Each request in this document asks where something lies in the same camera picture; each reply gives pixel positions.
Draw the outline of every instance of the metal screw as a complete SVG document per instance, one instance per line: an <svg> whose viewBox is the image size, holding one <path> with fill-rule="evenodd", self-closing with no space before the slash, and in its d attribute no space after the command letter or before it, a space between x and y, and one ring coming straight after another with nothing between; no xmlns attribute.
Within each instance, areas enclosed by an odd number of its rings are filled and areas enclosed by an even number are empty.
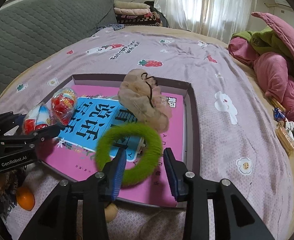
<svg viewBox="0 0 294 240"><path fill-rule="evenodd" d="M223 179L222 180L222 184L224 185L224 186L229 186L230 185L230 180L229 179Z"/></svg>
<svg viewBox="0 0 294 240"><path fill-rule="evenodd" d="M68 180L62 179L59 183L60 186L66 186L68 184Z"/></svg>
<svg viewBox="0 0 294 240"><path fill-rule="evenodd" d="M105 176L105 174L103 172L101 172L101 171L95 173L95 177L98 178L98 179L103 178L103 176Z"/></svg>
<svg viewBox="0 0 294 240"><path fill-rule="evenodd" d="M185 175L186 175L187 178L193 178L193 177L195 177L195 173L193 173L192 171L186 172Z"/></svg>

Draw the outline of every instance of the stack of blankets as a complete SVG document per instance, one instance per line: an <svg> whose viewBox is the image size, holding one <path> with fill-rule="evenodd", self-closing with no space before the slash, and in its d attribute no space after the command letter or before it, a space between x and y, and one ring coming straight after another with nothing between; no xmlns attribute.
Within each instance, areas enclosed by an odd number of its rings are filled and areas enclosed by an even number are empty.
<svg viewBox="0 0 294 240"><path fill-rule="evenodd" d="M162 26L159 14L151 12L147 4L115 1L114 10L118 24Z"/></svg>

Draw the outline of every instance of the air conditioner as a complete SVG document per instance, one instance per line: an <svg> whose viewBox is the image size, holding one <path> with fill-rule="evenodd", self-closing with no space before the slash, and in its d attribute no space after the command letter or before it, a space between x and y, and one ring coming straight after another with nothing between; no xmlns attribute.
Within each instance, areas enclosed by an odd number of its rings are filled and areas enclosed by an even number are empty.
<svg viewBox="0 0 294 240"><path fill-rule="evenodd" d="M279 4L279 5L290 7L289 3L286 0L275 0L275 3Z"/></svg>

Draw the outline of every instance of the red wrapped candy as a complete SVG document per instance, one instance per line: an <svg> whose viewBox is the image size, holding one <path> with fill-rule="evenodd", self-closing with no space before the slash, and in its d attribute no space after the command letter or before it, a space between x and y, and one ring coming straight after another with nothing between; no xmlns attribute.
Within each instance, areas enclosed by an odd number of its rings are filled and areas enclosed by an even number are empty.
<svg viewBox="0 0 294 240"><path fill-rule="evenodd" d="M63 125L68 125L77 103L77 96L71 88L58 90L51 98L51 109L54 117Z"/></svg>

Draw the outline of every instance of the plush ring toy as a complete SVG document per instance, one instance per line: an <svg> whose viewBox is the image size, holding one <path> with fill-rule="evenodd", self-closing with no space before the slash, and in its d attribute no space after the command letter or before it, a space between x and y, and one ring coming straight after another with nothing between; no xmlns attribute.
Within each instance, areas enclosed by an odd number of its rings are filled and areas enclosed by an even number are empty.
<svg viewBox="0 0 294 240"><path fill-rule="evenodd" d="M111 127L99 140L95 160L100 171L111 161L109 151L114 141L122 137L139 136L145 139L147 149L135 167L125 170L122 185L134 185L150 176L158 165L162 144L159 134L143 123L130 123L124 126Z"/></svg>

